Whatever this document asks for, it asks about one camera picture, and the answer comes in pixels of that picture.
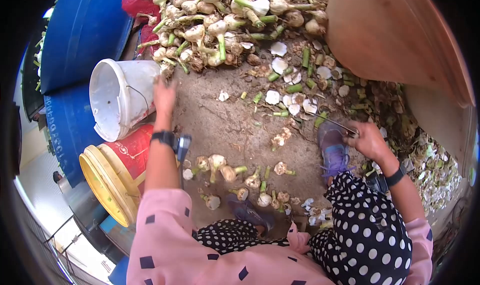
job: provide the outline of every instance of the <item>purple sneaker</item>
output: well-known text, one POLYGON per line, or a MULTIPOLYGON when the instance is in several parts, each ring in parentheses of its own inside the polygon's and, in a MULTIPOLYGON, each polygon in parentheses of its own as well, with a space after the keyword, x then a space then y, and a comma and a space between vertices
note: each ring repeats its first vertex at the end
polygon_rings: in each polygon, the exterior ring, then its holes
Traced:
POLYGON ((343 142, 342 127, 337 126, 329 121, 323 122, 318 128, 317 142, 321 149, 325 170, 325 177, 327 182, 328 177, 336 176, 347 170, 347 164, 350 160, 349 147, 343 142))
POLYGON ((273 229, 273 215, 267 213, 257 213, 249 200, 238 200, 236 194, 230 193, 226 196, 226 199, 226 204, 237 219, 247 221, 254 226, 261 225, 265 228, 265 230, 260 234, 261 237, 265 237, 268 232, 273 229))

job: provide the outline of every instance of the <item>black and white polka dot fabric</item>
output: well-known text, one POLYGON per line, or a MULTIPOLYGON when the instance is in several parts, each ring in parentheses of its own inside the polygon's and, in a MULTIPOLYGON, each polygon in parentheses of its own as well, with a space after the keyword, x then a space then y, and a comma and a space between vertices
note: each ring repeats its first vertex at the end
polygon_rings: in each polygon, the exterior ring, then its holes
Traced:
POLYGON ((333 204, 334 227, 308 245, 328 277, 339 285, 405 282, 412 241, 393 203, 350 171, 337 175, 325 196, 333 204))
POLYGON ((196 239, 202 245, 213 248, 220 255, 242 251, 260 244, 289 246, 286 238, 265 241, 258 239, 257 234, 257 229, 249 222, 225 219, 198 230, 196 239))

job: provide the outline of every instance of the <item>dirt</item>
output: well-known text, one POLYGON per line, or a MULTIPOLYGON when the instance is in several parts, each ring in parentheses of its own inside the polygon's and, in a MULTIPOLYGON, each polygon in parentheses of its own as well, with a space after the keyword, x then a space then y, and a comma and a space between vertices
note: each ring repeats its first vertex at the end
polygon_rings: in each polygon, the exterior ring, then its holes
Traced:
MULTIPOLYGON (((194 180, 185 181, 185 190, 192 197, 195 209, 193 219, 198 227, 233 217, 225 203, 217 210, 209 210, 200 198, 200 189, 205 194, 217 194, 224 198, 228 194, 228 189, 244 186, 243 180, 254 173, 257 165, 262 166, 263 175, 267 165, 273 168, 279 161, 285 162, 289 169, 297 172, 297 175, 276 175, 272 170, 268 179, 269 193, 273 189, 286 191, 291 197, 300 198, 302 202, 307 198, 313 198, 315 207, 331 207, 323 197, 326 186, 321 176, 322 158, 316 144, 314 120, 308 121, 303 129, 307 139, 292 129, 292 138, 285 146, 272 152, 270 138, 280 132, 285 118, 264 116, 262 114, 270 114, 272 111, 263 107, 259 107, 254 114, 254 106, 249 102, 259 90, 265 93, 269 84, 265 78, 253 78, 251 82, 248 78, 247 81, 242 79, 244 72, 249 69, 252 67, 244 63, 238 69, 221 66, 218 70, 205 69, 201 74, 192 72, 186 75, 178 67, 175 72, 175 76, 182 84, 178 88, 173 124, 192 136, 187 159, 195 163, 197 156, 218 153, 225 156, 228 164, 233 167, 245 165, 249 168, 248 173, 239 175, 237 181, 233 183, 226 183, 218 173, 217 182, 210 185, 208 183, 210 172, 198 175, 194 180), (230 95, 227 101, 216 100, 220 90, 230 95), (243 91, 248 92, 245 100, 240 99, 243 91), (261 122, 261 126, 255 126, 255 122, 257 124, 261 122)), ((345 117, 335 115, 331 117, 340 121, 346 120, 345 117)), ((351 150, 350 155, 351 166, 360 168, 365 158, 355 150, 351 150)), ((250 190, 249 200, 254 205, 258 194, 258 190, 250 190)), ((294 215, 304 215, 300 205, 292 204, 292 208, 294 215)), ((271 207, 262 208, 261 211, 271 212, 275 216, 276 227, 271 237, 284 237, 291 218, 271 207)))

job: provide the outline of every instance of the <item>watch strap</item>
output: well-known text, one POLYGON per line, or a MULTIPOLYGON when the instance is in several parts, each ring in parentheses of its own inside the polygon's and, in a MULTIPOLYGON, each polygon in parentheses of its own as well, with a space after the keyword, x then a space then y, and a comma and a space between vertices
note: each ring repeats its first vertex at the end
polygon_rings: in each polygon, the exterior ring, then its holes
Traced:
POLYGON ((398 183, 403 178, 403 176, 406 174, 406 171, 407 170, 405 169, 403 164, 400 163, 400 166, 399 166, 397 172, 395 172, 393 175, 391 175, 389 177, 385 177, 385 181, 386 181, 388 187, 391 187, 391 186, 395 185, 396 183, 398 183))
POLYGON ((150 139, 150 142, 152 142, 153 140, 158 140, 160 141, 160 143, 167 144, 172 149, 174 149, 175 135, 172 132, 161 131, 161 132, 153 133, 152 138, 150 139))

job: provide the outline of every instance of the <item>blue barrel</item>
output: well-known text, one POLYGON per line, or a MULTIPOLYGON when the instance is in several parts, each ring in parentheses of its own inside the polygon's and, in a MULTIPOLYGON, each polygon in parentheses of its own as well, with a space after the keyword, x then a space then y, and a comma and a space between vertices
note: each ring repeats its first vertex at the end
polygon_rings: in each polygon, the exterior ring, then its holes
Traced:
POLYGON ((53 150, 68 182, 75 187, 85 180, 78 157, 87 146, 104 142, 93 129, 88 83, 45 94, 44 102, 53 150))
POLYGON ((41 89, 87 81, 102 59, 119 60, 133 24, 122 0, 58 0, 42 52, 41 89))

